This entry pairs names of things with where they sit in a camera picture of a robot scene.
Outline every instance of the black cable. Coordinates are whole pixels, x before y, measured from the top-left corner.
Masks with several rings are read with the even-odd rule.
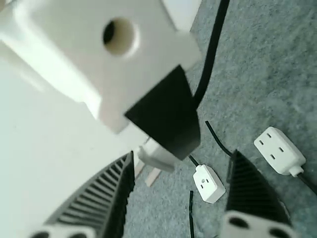
[[[220,146],[220,148],[224,151],[224,153],[226,153],[228,156],[232,157],[232,153],[226,147],[224,147],[224,145],[222,144],[222,142],[219,140],[218,136],[214,132],[213,128],[211,127],[209,121],[205,121],[205,123],[206,123],[209,131],[211,132],[212,136],[214,137],[215,141]]]
[[[316,194],[317,196],[317,186],[314,185],[311,181],[309,181],[302,173],[298,174],[297,177],[304,183],[307,185],[307,187],[309,187],[314,194]]]
[[[190,237],[191,238],[195,238],[194,221],[193,221],[193,195],[194,195],[194,192],[190,191],[190,194],[189,194],[189,227],[190,227]]]
[[[194,163],[196,167],[199,165],[192,155],[189,155],[188,157],[190,158],[190,160]]]
[[[213,25],[212,34],[211,34],[209,45],[208,45],[202,77],[200,79],[198,88],[194,95],[195,108],[198,108],[200,102],[203,100],[203,97],[206,93],[206,90],[210,81],[214,59],[215,59],[216,51],[218,47],[218,42],[219,42],[222,26],[224,23],[224,19],[227,14],[229,2],[230,0],[221,0],[219,4],[217,16]]]

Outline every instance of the grey carpet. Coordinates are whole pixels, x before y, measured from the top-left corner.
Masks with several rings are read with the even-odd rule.
[[[219,0],[204,0],[192,32],[206,52]],[[306,156],[307,176],[317,183],[317,1],[232,0],[217,51],[211,84],[198,110],[201,146],[193,155],[218,173],[224,185],[228,157],[204,125],[210,120],[223,143],[239,149],[262,172],[290,212],[303,238],[317,237],[317,197],[296,178],[277,174],[253,145],[268,126],[281,129]],[[188,72],[193,91],[203,62]],[[189,190],[194,190],[197,238],[219,232],[227,194],[203,202],[192,180],[189,159],[152,188],[143,171],[129,199],[125,238],[190,237]]]

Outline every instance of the white wall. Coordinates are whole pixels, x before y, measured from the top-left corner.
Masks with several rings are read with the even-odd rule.
[[[95,121],[85,105],[41,81],[1,42],[0,109],[2,237],[23,237],[24,229],[43,223],[131,147]]]

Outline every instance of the ribbed grip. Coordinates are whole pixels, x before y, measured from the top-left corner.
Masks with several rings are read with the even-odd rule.
[[[127,198],[134,187],[133,153],[107,166],[78,189],[48,220],[48,224],[89,226],[97,237],[120,238]]]
[[[226,210],[235,210],[290,225],[277,195],[257,168],[240,152],[232,158],[230,192]]]

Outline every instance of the electrical socket outlet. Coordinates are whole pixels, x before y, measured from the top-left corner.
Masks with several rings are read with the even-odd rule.
[[[217,174],[206,165],[198,165],[193,178],[198,192],[205,202],[215,203],[226,192]]]
[[[270,126],[254,141],[254,145],[279,174],[296,177],[304,171],[301,168],[306,162],[304,155],[279,129]]]

